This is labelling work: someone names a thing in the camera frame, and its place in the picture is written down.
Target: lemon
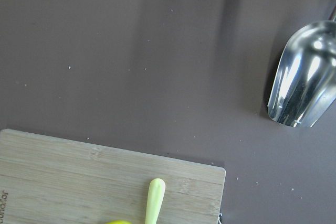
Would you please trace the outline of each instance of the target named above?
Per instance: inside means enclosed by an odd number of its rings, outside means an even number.
[[[128,221],[125,221],[125,220],[115,220],[115,221],[111,221],[111,222],[106,223],[106,224],[131,224],[131,223],[128,222]]]

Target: metal scoop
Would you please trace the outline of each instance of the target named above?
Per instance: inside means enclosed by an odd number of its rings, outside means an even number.
[[[269,117],[312,127],[336,98],[336,7],[330,20],[298,30],[287,42],[268,101]]]

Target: yellow object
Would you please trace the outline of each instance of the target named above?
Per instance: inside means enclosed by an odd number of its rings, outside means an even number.
[[[145,224],[156,224],[165,190],[166,184],[160,178],[149,184]]]
[[[131,224],[131,223],[128,222],[128,221],[125,221],[125,220],[115,220],[115,221],[111,221],[111,222],[106,223],[106,224]]]

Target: scoop handle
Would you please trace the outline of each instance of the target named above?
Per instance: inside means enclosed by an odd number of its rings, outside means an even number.
[[[165,190],[166,184],[160,178],[153,179],[149,184],[145,224],[156,224]]]

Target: bamboo cutting board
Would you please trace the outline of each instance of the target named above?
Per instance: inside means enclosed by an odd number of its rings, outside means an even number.
[[[158,224],[216,224],[225,170],[14,130],[0,132],[0,223],[144,223],[149,182],[166,182]]]

